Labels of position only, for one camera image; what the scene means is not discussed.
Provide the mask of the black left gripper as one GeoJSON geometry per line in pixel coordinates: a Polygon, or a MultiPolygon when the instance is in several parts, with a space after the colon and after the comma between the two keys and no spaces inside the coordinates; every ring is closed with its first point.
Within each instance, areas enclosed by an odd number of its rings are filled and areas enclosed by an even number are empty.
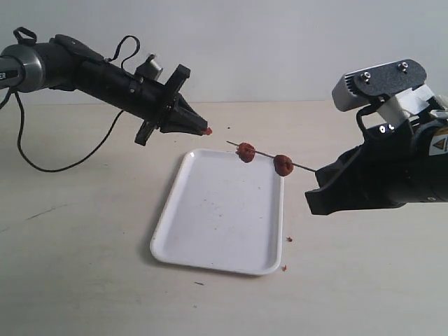
{"type": "Polygon", "coordinates": [[[136,133],[134,142],[145,146],[155,130],[161,133],[184,133],[202,136],[207,133],[207,121],[197,114],[179,90],[190,77],[189,68],[178,65],[163,85],[162,96],[155,105],[149,120],[144,120],[136,133]]]}

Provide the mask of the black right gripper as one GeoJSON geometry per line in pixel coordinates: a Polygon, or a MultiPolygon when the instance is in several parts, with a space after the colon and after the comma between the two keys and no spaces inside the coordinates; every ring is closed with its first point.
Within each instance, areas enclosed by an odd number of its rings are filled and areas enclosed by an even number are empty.
{"type": "Polygon", "coordinates": [[[315,173],[305,197],[314,215],[447,201],[447,126],[403,124],[341,154],[315,173]]]}

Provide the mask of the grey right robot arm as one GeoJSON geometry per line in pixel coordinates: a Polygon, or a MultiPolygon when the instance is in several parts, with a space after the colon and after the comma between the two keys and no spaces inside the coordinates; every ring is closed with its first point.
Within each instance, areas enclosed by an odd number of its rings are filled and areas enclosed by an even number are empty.
{"type": "Polygon", "coordinates": [[[447,125],[405,122],[341,154],[315,173],[319,187],[305,197],[314,215],[396,209],[447,201],[447,125]]]}

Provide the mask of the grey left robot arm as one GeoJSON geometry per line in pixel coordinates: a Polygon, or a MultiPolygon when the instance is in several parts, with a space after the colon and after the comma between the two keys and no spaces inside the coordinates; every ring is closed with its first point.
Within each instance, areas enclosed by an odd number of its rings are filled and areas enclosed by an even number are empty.
{"type": "Polygon", "coordinates": [[[16,44],[1,51],[1,87],[16,92],[42,89],[79,90],[142,119],[135,143],[146,145],[154,130],[161,133],[210,135],[208,122],[198,115],[179,90],[190,76],[178,65],[166,83],[155,55],[148,56],[134,73],[116,66],[80,41],[57,34],[39,43],[32,31],[14,30],[16,44]]]}

